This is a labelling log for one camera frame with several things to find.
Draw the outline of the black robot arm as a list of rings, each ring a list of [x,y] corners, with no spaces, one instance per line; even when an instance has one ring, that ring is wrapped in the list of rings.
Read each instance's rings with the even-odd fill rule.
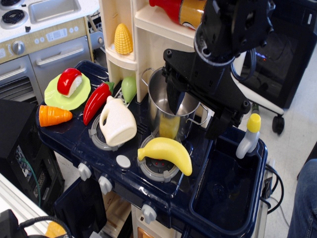
[[[231,66],[241,53],[266,45],[273,32],[271,0],[210,0],[194,38],[192,53],[164,51],[162,69],[172,113],[189,94],[214,115],[206,137],[217,139],[230,126],[239,126],[251,108],[231,76]]]

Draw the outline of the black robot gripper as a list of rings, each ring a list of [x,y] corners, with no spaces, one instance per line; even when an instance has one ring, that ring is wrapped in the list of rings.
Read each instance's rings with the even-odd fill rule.
[[[171,112],[177,114],[185,93],[215,112],[207,128],[207,139],[217,139],[228,127],[237,125],[237,114],[247,114],[251,109],[249,100],[231,77],[230,62],[218,66],[197,52],[173,49],[165,50],[163,59]]]

